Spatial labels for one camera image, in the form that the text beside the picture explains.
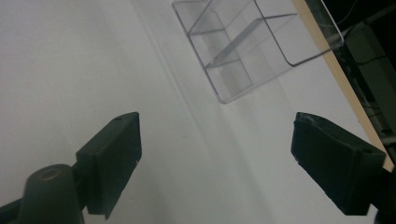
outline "white table surface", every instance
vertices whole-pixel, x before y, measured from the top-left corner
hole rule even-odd
[[[143,158],[106,223],[373,223],[290,154],[297,111],[367,139],[321,58],[221,105],[170,0],[0,2],[0,204],[132,111]]]

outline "clear plastic box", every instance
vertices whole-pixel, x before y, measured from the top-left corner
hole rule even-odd
[[[292,2],[295,7],[287,12],[266,8],[260,0],[173,3],[221,103],[344,43],[322,1]]]

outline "black cable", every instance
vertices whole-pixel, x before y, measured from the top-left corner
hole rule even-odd
[[[346,21],[349,18],[350,14],[352,13],[352,11],[355,8],[357,3],[358,3],[358,0],[355,0],[355,2],[352,4],[352,7],[348,11],[348,13],[345,15],[345,17],[336,23],[337,25],[343,23],[344,21]]]
[[[370,60],[368,60],[366,62],[363,62],[363,63],[360,63],[360,62],[355,62],[355,63],[357,65],[366,65],[367,63],[371,63],[373,61],[376,61],[376,60],[379,60],[379,59],[384,59],[384,58],[388,58],[388,56],[387,55],[382,55],[382,56],[378,56],[378,57],[375,57],[373,59],[370,59]]]

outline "transparent acrylic container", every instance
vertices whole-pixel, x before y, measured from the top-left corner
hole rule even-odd
[[[265,0],[173,3],[221,103],[342,46],[344,39],[322,1],[292,1],[295,7],[287,12],[276,7],[265,12]]]

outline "white surface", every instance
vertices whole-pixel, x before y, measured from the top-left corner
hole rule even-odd
[[[290,154],[297,111],[366,139],[321,59],[221,105],[171,1],[0,2],[0,204],[131,111],[143,158],[107,223],[373,223],[374,209],[345,217]]]

